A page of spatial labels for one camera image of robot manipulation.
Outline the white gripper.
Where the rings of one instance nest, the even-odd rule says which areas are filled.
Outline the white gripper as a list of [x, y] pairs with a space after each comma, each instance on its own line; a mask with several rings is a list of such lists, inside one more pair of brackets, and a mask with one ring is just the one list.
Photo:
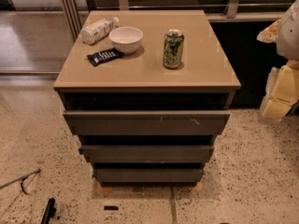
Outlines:
[[[277, 41], [278, 26], [274, 21], [263, 29], [257, 40], [264, 43]], [[299, 101], [299, 62], [290, 60], [280, 68], [272, 67], [265, 86], [265, 97], [261, 103], [263, 118], [281, 121]]]

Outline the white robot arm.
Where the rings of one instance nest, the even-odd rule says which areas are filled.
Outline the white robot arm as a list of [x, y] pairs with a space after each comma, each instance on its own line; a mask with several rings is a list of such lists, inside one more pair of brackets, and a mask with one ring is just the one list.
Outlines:
[[275, 43], [278, 55], [287, 59], [280, 68], [271, 68], [260, 106], [261, 119], [275, 123], [297, 107], [299, 101], [299, 0], [281, 19], [262, 30], [257, 40]]

